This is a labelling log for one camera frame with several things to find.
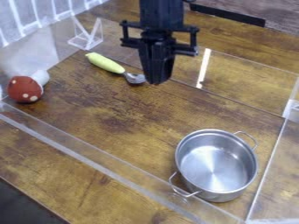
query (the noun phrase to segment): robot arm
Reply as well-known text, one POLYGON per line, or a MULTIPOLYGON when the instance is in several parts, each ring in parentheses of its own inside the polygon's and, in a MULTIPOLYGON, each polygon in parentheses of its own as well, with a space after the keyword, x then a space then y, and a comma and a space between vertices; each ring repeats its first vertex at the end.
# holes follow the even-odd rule
POLYGON ((183 24, 183 2, 195 0, 139 0, 140 22, 120 23, 124 37, 121 46, 136 48, 151 84, 160 84, 172 76, 175 54, 197 54, 196 34, 199 28, 183 24), (131 38, 128 28, 141 29, 141 37, 131 38), (188 32, 191 43, 177 44, 173 32, 188 32))

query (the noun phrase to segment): metal spoon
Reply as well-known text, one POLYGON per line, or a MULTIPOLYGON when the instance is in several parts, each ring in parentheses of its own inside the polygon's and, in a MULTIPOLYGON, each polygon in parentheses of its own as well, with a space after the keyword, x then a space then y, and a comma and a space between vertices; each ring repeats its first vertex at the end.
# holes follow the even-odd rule
POLYGON ((115 74, 123 74, 128 83, 141 84, 145 82, 145 76, 143 74, 128 73, 127 70, 112 59, 108 59, 99 53, 91 52, 85 56, 88 57, 89 63, 95 66, 115 74))

